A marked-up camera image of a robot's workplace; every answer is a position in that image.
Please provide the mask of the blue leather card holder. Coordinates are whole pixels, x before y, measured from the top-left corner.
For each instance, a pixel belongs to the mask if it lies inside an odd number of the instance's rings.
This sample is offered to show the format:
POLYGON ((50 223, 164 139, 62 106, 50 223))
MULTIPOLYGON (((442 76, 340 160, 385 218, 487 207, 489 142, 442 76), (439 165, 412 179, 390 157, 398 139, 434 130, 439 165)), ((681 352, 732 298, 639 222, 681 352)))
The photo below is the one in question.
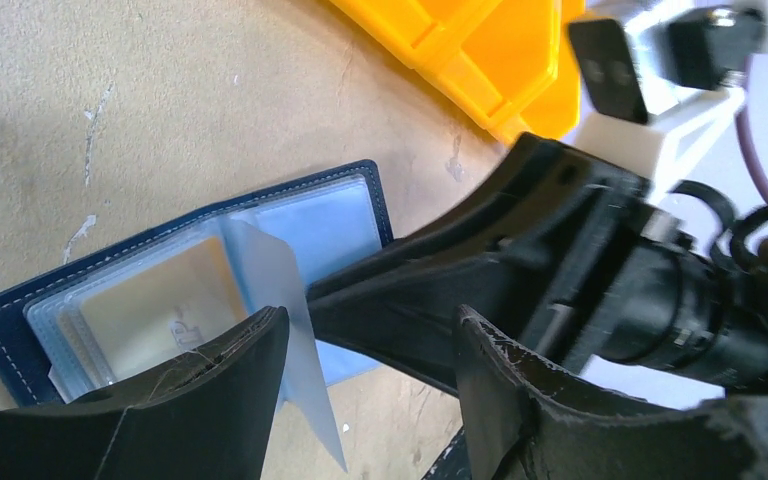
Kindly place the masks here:
POLYGON ((287 401, 343 463, 306 293, 392 239, 360 160, 1 292, 0 479, 257 479, 287 401))

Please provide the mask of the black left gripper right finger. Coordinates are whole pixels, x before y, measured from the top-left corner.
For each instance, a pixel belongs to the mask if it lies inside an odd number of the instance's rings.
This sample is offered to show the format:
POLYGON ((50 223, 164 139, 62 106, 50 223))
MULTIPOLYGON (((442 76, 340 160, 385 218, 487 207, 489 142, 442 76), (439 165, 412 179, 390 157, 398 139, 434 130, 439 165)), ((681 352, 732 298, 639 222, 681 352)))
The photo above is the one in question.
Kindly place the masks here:
POLYGON ((768 479, 768 396, 650 404, 545 360, 468 306, 453 342, 476 479, 768 479))

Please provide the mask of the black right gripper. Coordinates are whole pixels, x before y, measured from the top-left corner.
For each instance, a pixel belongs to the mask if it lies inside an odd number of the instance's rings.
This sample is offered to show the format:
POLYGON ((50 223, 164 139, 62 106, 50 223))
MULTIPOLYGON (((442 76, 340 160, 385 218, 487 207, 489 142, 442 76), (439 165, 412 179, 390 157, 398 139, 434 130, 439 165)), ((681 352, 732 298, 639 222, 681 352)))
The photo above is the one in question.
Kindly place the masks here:
POLYGON ((541 265, 523 343, 579 372, 593 356, 721 386, 768 391, 768 240, 746 237, 725 199, 678 192, 719 214, 727 250, 706 256, 676 219, 644 203, 646 182, 555 140, 519 136, 469 196, 383 250, 386 265, 541 265))

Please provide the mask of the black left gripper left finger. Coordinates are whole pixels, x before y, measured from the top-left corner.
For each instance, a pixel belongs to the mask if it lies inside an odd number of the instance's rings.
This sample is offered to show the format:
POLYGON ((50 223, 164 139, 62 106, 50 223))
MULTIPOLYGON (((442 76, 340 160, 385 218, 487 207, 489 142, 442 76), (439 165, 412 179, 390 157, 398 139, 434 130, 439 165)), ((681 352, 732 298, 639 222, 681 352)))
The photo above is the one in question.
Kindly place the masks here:
POLYGON ((0 411, 0 479, 257 479, 288 336, 266 307, 71 403, 0 411))

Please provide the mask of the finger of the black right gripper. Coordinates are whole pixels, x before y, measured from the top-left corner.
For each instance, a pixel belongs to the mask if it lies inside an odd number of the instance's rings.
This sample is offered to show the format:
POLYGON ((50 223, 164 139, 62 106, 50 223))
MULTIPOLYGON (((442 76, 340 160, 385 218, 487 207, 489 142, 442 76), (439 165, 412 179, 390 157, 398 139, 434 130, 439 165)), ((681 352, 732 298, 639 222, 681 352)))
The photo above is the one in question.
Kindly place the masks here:
POLYGON ((511 323, 523 312, 524 268, 494 255, 408 266, 352 282, 344 271, 307 294, 317 339, 366 355, 456 395, 453 331, 460 306, 511 323))

